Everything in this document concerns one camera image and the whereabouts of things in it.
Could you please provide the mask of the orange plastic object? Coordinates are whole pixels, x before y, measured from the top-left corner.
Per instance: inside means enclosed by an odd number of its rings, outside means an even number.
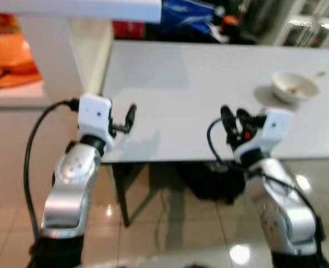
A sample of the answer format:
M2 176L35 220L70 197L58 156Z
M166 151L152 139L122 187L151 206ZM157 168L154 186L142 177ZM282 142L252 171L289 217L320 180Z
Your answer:
M42 80L31 46L14 15L0 15L0 89Z

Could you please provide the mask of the white ceramic bowl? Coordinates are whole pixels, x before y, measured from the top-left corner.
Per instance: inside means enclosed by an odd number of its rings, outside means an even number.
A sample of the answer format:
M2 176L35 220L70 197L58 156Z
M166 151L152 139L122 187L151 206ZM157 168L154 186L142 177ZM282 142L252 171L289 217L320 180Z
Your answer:
M320 93L317 82L310 80L313 75L277 71L271 76L272 93L284 104L298 105L315 99Z

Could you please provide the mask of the orange black device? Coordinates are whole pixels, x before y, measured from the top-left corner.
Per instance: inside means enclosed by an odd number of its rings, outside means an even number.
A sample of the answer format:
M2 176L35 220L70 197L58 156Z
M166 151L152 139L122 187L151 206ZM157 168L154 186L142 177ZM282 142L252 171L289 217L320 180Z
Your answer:
M239 19L234 15L224 15L221 18L219 33L226 36L239 34Z

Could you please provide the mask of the red box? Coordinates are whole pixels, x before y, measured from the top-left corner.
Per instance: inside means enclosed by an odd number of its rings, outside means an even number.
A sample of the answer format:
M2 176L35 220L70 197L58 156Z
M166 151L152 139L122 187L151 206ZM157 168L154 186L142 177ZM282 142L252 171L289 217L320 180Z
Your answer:
M116 39L154 39L157 23L144 21L113 21L114 38Z

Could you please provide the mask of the white shelf unit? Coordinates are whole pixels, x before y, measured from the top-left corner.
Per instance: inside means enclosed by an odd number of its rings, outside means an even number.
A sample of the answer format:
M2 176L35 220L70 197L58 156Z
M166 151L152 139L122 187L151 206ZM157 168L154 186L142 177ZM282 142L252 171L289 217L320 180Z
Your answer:
M155 22L162 0L0 0L27 39L42 81L0 89L0 109L35 109L98 92L113 45L113 20Z

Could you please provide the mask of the black bag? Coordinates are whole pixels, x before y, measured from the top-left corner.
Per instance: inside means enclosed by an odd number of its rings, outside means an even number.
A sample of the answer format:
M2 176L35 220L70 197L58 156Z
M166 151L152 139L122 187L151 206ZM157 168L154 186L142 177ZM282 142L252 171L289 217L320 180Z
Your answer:
M241 171L234 171L213 162L179 162L176 173L199 199L227 205L243 194L245 180Z

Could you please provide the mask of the blue bag white trim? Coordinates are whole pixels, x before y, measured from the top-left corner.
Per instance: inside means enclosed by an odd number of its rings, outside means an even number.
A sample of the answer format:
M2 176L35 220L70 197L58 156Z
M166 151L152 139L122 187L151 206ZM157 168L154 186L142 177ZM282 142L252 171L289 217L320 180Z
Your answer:
M226 44L221 25L228 0L162 0L159 35L168 41Z

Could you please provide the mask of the dark table leg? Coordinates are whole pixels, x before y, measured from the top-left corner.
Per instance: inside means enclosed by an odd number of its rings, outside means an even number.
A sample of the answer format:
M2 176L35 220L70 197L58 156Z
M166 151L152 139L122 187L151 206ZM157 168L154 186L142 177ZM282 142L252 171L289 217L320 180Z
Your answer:
M142 169L147 164L144 162L121 162L111 164L113 169L114 188L118 199L119 211L124 227L131 225L131 219L127 209L126 191L134 183Z

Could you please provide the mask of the white glass door cabinet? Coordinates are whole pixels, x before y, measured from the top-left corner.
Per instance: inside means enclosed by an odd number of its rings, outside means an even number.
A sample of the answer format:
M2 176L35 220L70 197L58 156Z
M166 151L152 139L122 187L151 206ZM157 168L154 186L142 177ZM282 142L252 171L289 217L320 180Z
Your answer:
M282 0L274 26L274 46L329 49L329 0Z

